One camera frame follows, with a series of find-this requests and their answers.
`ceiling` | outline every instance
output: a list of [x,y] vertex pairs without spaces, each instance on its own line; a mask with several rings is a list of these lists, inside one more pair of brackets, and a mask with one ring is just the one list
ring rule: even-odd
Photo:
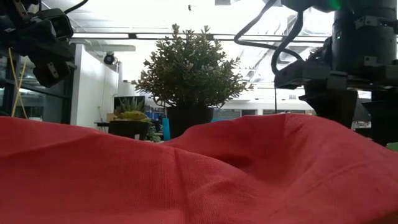
[[[68,9],[81,0],[43,0],[43,8],[58,7]],[[200,31],[204,25],[211,27],[213,34],[236,34],[251,21],[262,7],[263,0],[232,1],[227,6],[216,6],[215,0],[89,0],[83,7],[68,14],[75,32],[148,32],[170,33],[172,24],[181,29]],[[267,14],[248,32],[256,35],[283,35],[293,25],[295,12],[286,7],[272,7]],[[304,28],[300,35],[329,35],[333,23],[333,13],[324,14],[308,10],[304,17]],[[104,46],[133,46],[134,51],[116,52],[122,61],[139,61],[138,66],[153,50],[154,40],[84,40],[86,49],[93,55],[102,55]],[[239,70],[245,80],[253,83],[270,83],[274,79],[271,72],[272,51],[255,47],[236,45],[232,41],[222,42],[228,57],[241,58]],[[309,51],[319,47],[319,43],[294,43],[291,49],[307,57]],[[281,55],[279,67],[285,66],[294,58]],[[139,74],[132,74],[131,79]]]

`small potted plant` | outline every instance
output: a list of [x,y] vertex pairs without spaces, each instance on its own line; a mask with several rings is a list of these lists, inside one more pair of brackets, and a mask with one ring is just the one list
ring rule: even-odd
[[149,127],[147,139],[154,143],[161,142],[162,140],[160,136],[156,135],[156,128],[154,124]]
[[136,139],[145,140],[151,126],[150,119],[144,114],[144,102],[124,99],[116,108],[117,118],[109,123],[109,133]]
[[172,39],[156,42],[157,50],[144,62],[147,70],[136,88],[150,93],[157,104],[168,104],[170,135],[175,138],[191,126],[210,122],[213,108],[238,97],[245,84],[233,73],[239,59],[226,60],[208,26],[201,34],[186,30],[182,36],[178,25],[172,28]]

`black plant pot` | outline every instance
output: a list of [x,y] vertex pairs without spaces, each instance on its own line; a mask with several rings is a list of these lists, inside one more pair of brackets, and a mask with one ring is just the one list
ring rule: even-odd
[[179,137],[194,125],[211,122],[213,108],[173,106],[167,108],[167,117],[169,118],[170,137],[173,139]]
[[139,135],[139,140],[144,141],[148,135],[149,125],[150,123],[141,121],[111,121],[109,133],[132,139]]

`red cloth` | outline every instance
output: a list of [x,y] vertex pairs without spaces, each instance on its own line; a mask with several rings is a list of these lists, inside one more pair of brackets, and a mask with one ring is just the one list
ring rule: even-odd
[[165,144],[0,118],[0,223],[398,223],[398,154],[314,116]]

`camera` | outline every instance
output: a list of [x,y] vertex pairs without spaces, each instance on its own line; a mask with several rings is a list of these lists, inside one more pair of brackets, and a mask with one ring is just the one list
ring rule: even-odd
[[107,52],[104,57],[104,63],[107,65],[114,65],[118,63],[119,60],[117,57],[114,56],[114,52]]

